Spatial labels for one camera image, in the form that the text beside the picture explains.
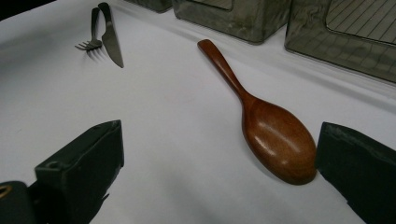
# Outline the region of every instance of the transparent plastic bin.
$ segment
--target transparent plastic bin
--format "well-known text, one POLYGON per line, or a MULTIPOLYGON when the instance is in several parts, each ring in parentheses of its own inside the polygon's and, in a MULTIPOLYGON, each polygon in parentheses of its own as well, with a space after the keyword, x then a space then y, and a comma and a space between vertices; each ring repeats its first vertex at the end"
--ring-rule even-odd
POLYGON ((395 0, 292 0, 285 48, 396 83, 395 0))
POLYGON ((286 24, 290 0, 173 0, 178 19, 260 44, 286 24))
POLYGON ((141 7, 148 8, 158 13, 163 13, 172 7, 172 0, 125 0, 137 4, 141 7))

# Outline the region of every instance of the spoon bowl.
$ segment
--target spoon bowl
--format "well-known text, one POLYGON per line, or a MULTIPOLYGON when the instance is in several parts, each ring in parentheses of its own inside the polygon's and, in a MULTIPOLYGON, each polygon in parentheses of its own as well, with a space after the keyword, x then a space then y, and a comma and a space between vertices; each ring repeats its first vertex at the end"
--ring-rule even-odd
POLYGON ((241 100, 242 130, 257 159, 287 183, 303 185, 312 181, 317 172, 316 145, 305 126, 288 110, 247 92, 210 40, 198 42, 198 47, 241 100))

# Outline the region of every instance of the knife blade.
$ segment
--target knife blade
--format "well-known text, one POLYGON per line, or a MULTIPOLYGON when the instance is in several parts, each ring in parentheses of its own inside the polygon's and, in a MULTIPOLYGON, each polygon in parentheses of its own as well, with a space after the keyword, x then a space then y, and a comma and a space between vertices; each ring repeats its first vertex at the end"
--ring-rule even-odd
POLYGON ((119 41, 117 40, 116 31, 114 30, 113 20, 111 19, 110 6, 106 2, 103 2, 98 6, 102 10, 106 21, 106 31, 102 35, 103 45, 105 45, 108 56, 111 58, 111 60, 113 60, 116 65, 122 68, 122 55, 119 41))

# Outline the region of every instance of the plastic container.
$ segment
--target plastic container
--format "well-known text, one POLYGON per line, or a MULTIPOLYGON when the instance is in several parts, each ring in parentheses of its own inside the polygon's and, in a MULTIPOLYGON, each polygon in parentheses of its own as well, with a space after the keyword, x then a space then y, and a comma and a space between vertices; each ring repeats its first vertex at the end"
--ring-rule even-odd
POLYGON ((292 0, 285 48, 396 83, 396 1, 292 0))
POLYGON ((286 24, 290 0, 173 0, 178 19, 260 44, 286 24))
POLYGON ((130 3, 146 7, 158 13, 163 13, 172 7, 172 0, 125 0, 130 3))

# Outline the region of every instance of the spoon handle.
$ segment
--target spoon handle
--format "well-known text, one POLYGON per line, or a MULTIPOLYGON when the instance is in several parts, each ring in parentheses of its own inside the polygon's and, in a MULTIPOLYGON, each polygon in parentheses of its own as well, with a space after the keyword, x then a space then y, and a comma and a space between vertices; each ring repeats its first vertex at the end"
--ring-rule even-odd
POLYGON ((233 90, 241 99, 248 95, 248 92, 244 89, 241 83, 239 83, 230 65, 228 65, 221 52, 212 43, 212 41, 208 39, 201 40, 200 42, 198 42, 198 48, 215 65, 221 75, 225 78, 228 84, 233 88, 233 90))

